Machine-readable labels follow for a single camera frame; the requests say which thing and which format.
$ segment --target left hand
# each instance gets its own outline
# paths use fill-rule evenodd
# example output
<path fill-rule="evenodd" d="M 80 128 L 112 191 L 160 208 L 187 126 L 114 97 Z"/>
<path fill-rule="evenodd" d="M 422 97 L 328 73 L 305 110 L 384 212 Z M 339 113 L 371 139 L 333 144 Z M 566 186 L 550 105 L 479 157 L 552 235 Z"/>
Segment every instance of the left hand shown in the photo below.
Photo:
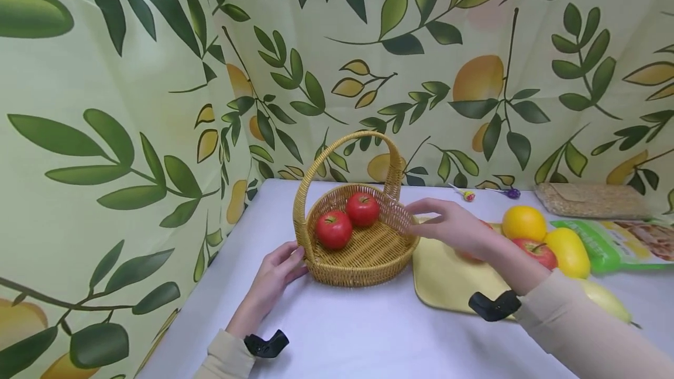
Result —
<path fill-rule="evenodd" d="M 283 243 L 265 256 L 253 285 L 225 330 L 241 339 L 256 333 L 263 318 L 283 295 L 286 286 L 309 272 L 301 264 L 303 256 L 304 249 L 297 242 Z"/>

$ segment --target human hand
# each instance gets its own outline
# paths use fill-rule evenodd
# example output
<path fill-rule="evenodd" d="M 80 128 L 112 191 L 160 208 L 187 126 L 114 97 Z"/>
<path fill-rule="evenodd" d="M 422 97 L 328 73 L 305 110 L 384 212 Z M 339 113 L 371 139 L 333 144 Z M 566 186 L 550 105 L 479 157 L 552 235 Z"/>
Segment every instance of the human hand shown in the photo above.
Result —
<path fill-rule="evenodd" d="M 303 256 L 304 249 L 297 242 L 283 243 L 265 256 L 253 285 L 225 330 L 241 339 L 256 333 L 264 317 L 283 295 L 286 286 L 309 272 L 301 264 Z"/>
<path fill-rule="evenodd" d="M 411 225 L 410 234 L 439 240 L 476 258 L 486 260 L 489 250 L 500 242 L 498 233 L 456 202 L 423 198 L 405 206 L 405 209 L 414 215 L 439 214 L 425 223 Z"/>

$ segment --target beige sleeve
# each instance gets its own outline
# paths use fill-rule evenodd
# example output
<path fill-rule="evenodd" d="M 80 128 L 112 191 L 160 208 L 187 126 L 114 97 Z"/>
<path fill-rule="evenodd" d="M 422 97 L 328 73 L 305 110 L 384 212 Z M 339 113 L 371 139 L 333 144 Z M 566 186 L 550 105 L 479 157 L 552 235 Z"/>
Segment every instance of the beige sleeve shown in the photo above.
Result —
<path fill-rule="evenodd" d="M 674 378 L 674 361 L 558 270 L 521 301 L 517 321 L 578 378 Z"/>
<path fill-rule="evenodd" d="M 246 379 L 253 368 L 255 358 L 242 339 L 224 330 L 208 346 L 208 355 L 194 379 Z"/>

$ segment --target white tablecloth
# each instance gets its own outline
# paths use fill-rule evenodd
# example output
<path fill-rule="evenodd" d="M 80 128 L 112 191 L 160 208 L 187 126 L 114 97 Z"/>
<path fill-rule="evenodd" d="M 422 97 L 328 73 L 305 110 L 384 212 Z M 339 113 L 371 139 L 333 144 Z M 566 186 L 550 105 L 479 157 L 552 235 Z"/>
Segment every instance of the white tablecloth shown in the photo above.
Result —
<path fill-rule="evenodd" d="M 191 378 L 248 291 L 263 256 L 294 240 L 298 185 L 265 181 L 138 379 Z M 334 185 L 312 183 L 307 205 Z M 541 208 L 531 192 L 519 201 L 489 191 L 476 194 L 466 203 L 451 189 L 403 187 L 400 201 L 449 199 L 492 222 L 500 222 L 515 202 Z M 674 357 L 674 271 L 615 273 L 597 281 L 625 303 L 648 339 Z M 575 378 L 514 322 L 488 323 L 421 303 L 411 267 L 386 284 L 355 290 L 306 276 L 288 287 L 258 335 L 270 338 L 276 329 L 291 344 L 276 360 L 258 362 L 252 378 Z"/>

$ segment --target black clip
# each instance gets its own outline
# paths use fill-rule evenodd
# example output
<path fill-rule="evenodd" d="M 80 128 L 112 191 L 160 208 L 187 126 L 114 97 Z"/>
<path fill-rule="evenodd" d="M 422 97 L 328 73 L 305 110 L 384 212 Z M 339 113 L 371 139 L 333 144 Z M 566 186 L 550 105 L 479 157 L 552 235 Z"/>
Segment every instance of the black clip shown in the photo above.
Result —
<path fill-rule="evenodd" d="M 501 321 L 518 311 L 522 303 L 513 290 L 508 290 L 492 302 L 482 293 L 474 293 L 467 304 L 487 322 Z"/>
<path fill-rule="evenodd" d="M 283 331 L 279 329 L 268 341 L 263 340 L 257 335 L 248 335 L 243 339 L 243 343 L 253 356 L 263 359 L 273 359 L 283 351 L 290 341 Z"/>

